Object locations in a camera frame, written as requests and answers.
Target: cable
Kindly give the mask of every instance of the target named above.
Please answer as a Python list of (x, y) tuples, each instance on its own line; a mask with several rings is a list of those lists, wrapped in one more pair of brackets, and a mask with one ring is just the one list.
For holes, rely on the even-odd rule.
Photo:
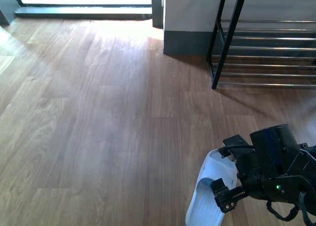
[(303, 220), (304, 220), (304, 223), (305, 223), (307, 226), (316, 226), (316, 223), (313, 223), (313, 222), (310, 220), (310, 218), (308, 217), (308, 214), (307, 214), (307, 210), (306, 210), (305, 203), (304, 203), (304, 198), (305, 198), (306, 195), (307, 195), (306, 192), (301, 191), (300, 197), (299, 197), (300, 206), (301, 206), (301, 210), (302, 210), (302, 213), (303, 213)]

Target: white slipper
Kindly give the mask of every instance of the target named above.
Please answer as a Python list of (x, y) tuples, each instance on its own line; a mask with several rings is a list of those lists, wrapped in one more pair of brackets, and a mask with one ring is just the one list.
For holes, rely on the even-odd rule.
[(208, 153), (197, 178), (196, 188), (186, 215), (186, 226), (219, 226), (224, 213), (216, 205), (211, 182), (223, 179), (229, 190), (237, 183), (237, 169), (229, 158), (215, 149)]

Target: laminate flooring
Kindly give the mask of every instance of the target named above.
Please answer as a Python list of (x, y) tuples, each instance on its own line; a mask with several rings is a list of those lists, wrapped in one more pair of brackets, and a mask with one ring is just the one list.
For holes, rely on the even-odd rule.
[[(184, 226), (224, 138), (289, 123), (316, 143), (316, 90), (212, 90), (204, 57), (164, 55), (162, 39), (151, 20), (0, 27), (1, 226)], [(222, 225), (303, 220), (247, 198)]]

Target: floor plank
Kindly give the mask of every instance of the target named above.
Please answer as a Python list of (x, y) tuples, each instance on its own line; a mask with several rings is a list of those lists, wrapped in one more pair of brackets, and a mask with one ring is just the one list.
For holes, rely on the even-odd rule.
[(0, 172), (31, 118), (50, 78), (27, 77), (0, 116)]
[[(8, 155), (0, 178), (0, 218), (5, 225), (23, 224), (17, 216), (26, 211), (24, 202), (33, 192), (37, 170), (53, 137), (66, 99), (40, 99), (14, 149)], [(34, 225), (40, 225), (37, 219)]]

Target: black metal frame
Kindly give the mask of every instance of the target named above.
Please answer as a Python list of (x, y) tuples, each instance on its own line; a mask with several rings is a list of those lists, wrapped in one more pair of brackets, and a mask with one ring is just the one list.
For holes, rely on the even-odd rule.
[[(218, 80), (219, 80), (219, 77), (221, 75), (221, 72), (222, 72), (222, 69), (224, 66), (224, 62), (226, 60), (229, 46), (231, 45), (231, 42), (233, 39), (235, 28), (236, 28), (237, 22), (239, 20), (239, 16), (240, 16), (244, 1), (245, 0), (237, 0), (236, 1), (234, 12), (233, 12), (233, 15), (231, 18), (231, 22), (230, 22), (226, 37), (225, 37), (224, 31), (222, 28), (222, 24), (221, 24), (221, 17), (222, 17), (224, 5), (225, 5), (225, 0), (220, 1), (220, 5), (218, 8), (217, 17), (216, 17), (216, 21), (215, 21), (215, 25), (214, 25), (214, 30), (213, 30), (213, 34), (212, 34), (212, 39), (211, 39), (211, 43), (210, 43), (209, 50), (207, 53), (207, 61), (209, 63), (211, 77), (212, 77), (212, 81), (213, 81), (212, 89), (216, 89), (216, 87), (217, 87)], [(213, 64), (212, 64), (212, 52), (213, 52), (213, 48), (215, 45), (217, 31), (219, 31), (219, 33), (221, 35), (221, 40), (222, 40), (224, 47), (223, 47), (223, 50), (221, 52), (220, 59), (219, 59), (218, 65), (217, 65), (217, 71), (216, 71), (216, 73), (214, 73)]]
[[(220, 1), (220, 5), (218, 8), (218, 12), (217, 12), (217, 17), (215, 20), (215, 24), (214, 24), (214, 29), (213, 29), (213, 34), (212, 34), (212, 38), (211, 38), (211, 42), (210, 42), (210, 46), (209, 46), (209, 50), (207, 53), (207, 57), (206, 57), (206, 61), (209, 64), (209, 69), (210, 69), (210, 75), (212, 78), (212, 89), (216, 89), (218, 83), (219, 83), (219, 78), (221, 76), (221, 74), (223, 75), (228, 75), (228, 76), (244, 76), (244, 77), (250, 77), (250, 76), (257, 76), (257, 77), (291, 77), (291, 78), (312, 78), (313, 80), (315, 79), (315, 65), (316, 65), (316, 60), (314, 60), (314, 55), (315, 55), (315, 51), (316, 48), (314, 46), (315, 41), (316, 41), (316, 30), (311, 30), (311, 29), (238, 29), (238, 36), (234, 37), (234, 32), (236, 30), (236, 26), (237, 23), (239, 22), (260, 22), (260, 23), (315, 23), (316, 21), (278, 21), (278, 20), (239, 20), (239, 16), (243, 7), (245, 0), (237, 0), (235, 3), (235, 8), (232, 14), (232, 17), (230, 20), (226, 20), (226, 19), (221, 19), (222, 13), (223, 13), (223, 9), (224, 9), (224, 5), (225, 5), (225, 0), (221, 0)], [(222, 27), (222, 23), (221, 22), (230, 22), (229, 23), (229, 27), (228, 29), (223, 29)], [(268, 35), (267, 37), (260, 37), (260, 33), (258, 33), (256, 36), (250, 35), (245, 33), (245, 32), (249, 32), (249, 31), (262, 31), (262, 32), (292, 32), (291, 36), (292, 37), (288, 37), (288, 35), (285, 35), (286, 37), (275, 37), (274, 35)], [(296, 37), (297, 35), (293, 32), (300, 32), (299, 36), (300, 37)], [(215, 46), (215, 40), (217, 38), (217, 34), (219, 33), (220, 35), (220, 40), (221, 40), (221, 52), (220, 52), (220, 56), (219, 56), (219, 61), (218, 63), (214, 63), (212, 62), (212, 56), (213, 56), (213, 52), (214, 52), (214, 46)], [(242, 41), (242, 43), (236, 43), (237, 45), (231, 45), (232, 43), (232, 39), (235, 39), (236, 42), (237, 41)], [(307, 44), (308, 47), (271, 47), (271, 46), (250, 46), (250, 45), (244, 45), (245, 41), (254, 41), (254, 40), (258, 40), (258, 41), (278, 41), (278, 44), (281, 45), (281, 41), (283, 44), (288, 44), (286, 43), (287, 41), (290, 40), (300, 40), (300, 41), (306, 41), (306, 42), (313, 42), (313, 43), (309, 43)], [(255, 56), (250, 56), (250, 55), (233, 55), (235, 57), (257, 57), (258, 52), (256, 50), (260, 51), (260, 55), (258, 57), (274, 57), (274, 58), (308, 58), (311, 59), (311, 65), (290, 65), (287, 67), (288, 68), (298, 68), (298, 69), (303, 69), (303, 68), (309, 68), (310, 71), (312, 72), (312, 74), (304, 74), (304, 75), (297, 75), (297, 74), (269, 74), (269, 73), (232, 73), (232, 72), (222, 72), (223, 67), (224, 67), (224, 63), (226, 60), (226, 57), (228, 55), (229, 50), (232, 50), (232, 54), (236, 54), (238, 52), (236, 52), (236, 50), (242, 50), (243, 53), (245, 53), (245, 50), (252, 50), (252, 54), (255, 54)], [(278, 56), (278, 54), (280, 54), (280, 51), (286, 51), (286, 52), (292, 52), (291, 56), (292, 57), (286, 57), (284, 55)], [(301, 57), (301, 52), (307, 52), (309, 57)], [(229, 65), (231, 67), (233, 66), (240, 66), (242, 64), (226, 64)], [(272, 65), (275, 67), (284, 67), (285, 65), (281, 64), (281, 65)], [(249, 86), (280, 86), (280, 87), (301, 87), (301, 88), (305, 88), (305, 87), (316, 87), (316, 84), (270, 84), (270, 83), (232, 83), (232, 82), (221, 82), (222, 84), (235, 84), (235, 85), (249, 85)]]

